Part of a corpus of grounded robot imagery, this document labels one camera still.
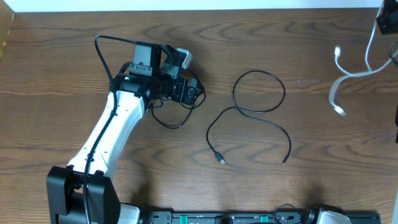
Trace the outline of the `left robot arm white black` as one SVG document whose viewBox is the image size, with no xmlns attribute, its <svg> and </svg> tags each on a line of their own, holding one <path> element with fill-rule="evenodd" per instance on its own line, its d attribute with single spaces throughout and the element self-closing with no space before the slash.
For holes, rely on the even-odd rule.
<svg viewBox="0 0 398 224">
<path fill-rule="evenodd" d="M 197 77 L 119 72 L 109 85 L 105 109 L 88 140 L 66 167 L 47 175 L 51 223 L 138 223 L 138 207 L 120 202 L 113 177 L 135 125 L 155 100 L 194 109 L 205 89 Z"/>
</svg>

